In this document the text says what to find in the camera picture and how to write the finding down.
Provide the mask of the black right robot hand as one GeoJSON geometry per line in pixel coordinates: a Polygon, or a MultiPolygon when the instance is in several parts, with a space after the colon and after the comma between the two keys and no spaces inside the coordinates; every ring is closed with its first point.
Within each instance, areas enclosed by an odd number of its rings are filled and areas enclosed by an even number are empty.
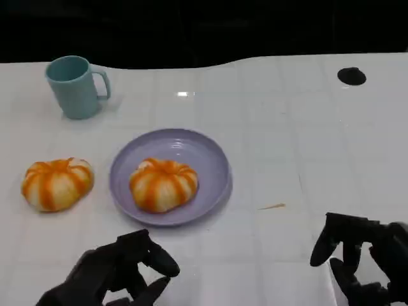
{"type": "Polygon", "coordinates": [[[310,265],[317,267],[326,261],[349,305],[407,303],[406,223],[382,224],[366,217],[328,212],[310,265]],[[372,259],[389,279],[386,287],[379,282],[361,284],[354,275],[365,242],[371,244],[372,259]]]}

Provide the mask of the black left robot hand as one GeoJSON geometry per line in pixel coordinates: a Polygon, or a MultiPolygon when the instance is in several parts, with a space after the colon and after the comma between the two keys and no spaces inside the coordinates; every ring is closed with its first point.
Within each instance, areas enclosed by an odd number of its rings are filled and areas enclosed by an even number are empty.
{"type": "Polygon", "coordinates": [[[66,280],[45,292],[37,304],[102,305],[107,292],[125,289],[130,298],[107,304],[153,305],[179,273],[176,261],[141,229],[83,253],[66,280]]]}

